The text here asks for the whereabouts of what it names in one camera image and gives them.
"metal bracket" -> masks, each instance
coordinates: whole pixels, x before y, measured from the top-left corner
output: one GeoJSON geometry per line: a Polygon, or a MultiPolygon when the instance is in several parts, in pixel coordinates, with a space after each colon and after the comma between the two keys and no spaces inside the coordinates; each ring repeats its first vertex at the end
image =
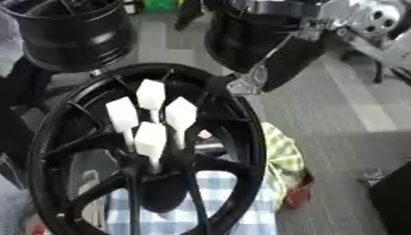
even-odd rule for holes
{"type": "Polygon", "coordinates": [[[268,80],[268,71],[265,66],[267,59],[273,56],[275,52],[280,50],[287,44],[290,39],[295,37],[294,33],[290,33],[278,44],[270,50],[259,62],[257,62],[247,73],[235,73],[238,79],[229,83],[227,89],[233,95],[259,95],[262,93],[262,88],[268,80]]]}

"cable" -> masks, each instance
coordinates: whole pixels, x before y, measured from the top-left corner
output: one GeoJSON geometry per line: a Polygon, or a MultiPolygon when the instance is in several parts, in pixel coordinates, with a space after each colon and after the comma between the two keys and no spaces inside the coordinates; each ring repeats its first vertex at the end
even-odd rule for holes
{"type": "Polygon", "coordinates": [[[4,162],[4,163],[7,165],[7,167],[11,170],[11,172],[13,173],[13,177],[15,177],[15,180],[16,180],[16,183],[17,183],[18,188],[19,188],[20,190],[25,189],[26,187],[25,187],[25,186],[23,185],[23,183],[20,181],[20,178],[19,178],[18,175],[17,175],[16,169],[13,167],[13,165],[12,165],[10,162],[8,162],[7,156],[6,156],[6,155],[3,155],[2,157],[0,157],[0,160],[1,160],[2,162],[4,162]]]}

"person's leg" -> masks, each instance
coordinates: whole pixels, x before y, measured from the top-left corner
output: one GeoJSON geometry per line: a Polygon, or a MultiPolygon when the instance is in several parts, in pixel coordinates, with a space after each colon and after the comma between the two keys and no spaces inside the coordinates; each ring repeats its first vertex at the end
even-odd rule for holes
{"type": "Polygon", "coordinates": [[[0,151],[3,151],[21,170],[26,170],[26,159],[33,132],[24,120],[8,108],[0,109],[0,151]]]}

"black chair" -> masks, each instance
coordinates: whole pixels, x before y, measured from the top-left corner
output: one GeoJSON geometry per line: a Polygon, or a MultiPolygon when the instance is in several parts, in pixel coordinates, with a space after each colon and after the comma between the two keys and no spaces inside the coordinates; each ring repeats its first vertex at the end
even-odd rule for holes
{"type": "MultiPolygon", "coordinates": [[[[357,50],[346,50],[344,53],[342,53],[340,59],[342,62],[347,62],[351,57],[353,56],[366,56],[363,53],[357,51],[357,50]]],[[[383,82],[383,76],[384,76],[384,66],[381,62],[378,62],[374,59],[372,59],[375,65],[375,74],[373,77],[373,82],[375,84],[380,84],[383,82]]],[[[393,73],[394,78],[403,81],[405,84],[411,86],[411,72],[402,69],[402,68],[390,68],[391,73],[393,73]]]]}

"red object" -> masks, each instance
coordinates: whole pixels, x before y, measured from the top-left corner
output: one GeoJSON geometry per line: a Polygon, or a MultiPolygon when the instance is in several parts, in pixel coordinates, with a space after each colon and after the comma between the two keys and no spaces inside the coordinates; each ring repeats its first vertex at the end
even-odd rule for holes
{"type": "Polygon", "coordinates": [[[303,183],[285,197],[285,204],[292,209],[297,209],[311,198],[311,187],[314,184],[314,176],[306,170],[303,183]]]}
{"type": "Polygon", "coordinates": [[[43,235],[44,232],[46,231],[46,226],[44,225],[38,225],[36,228],[33,230],[33,235],[43,235]]]}

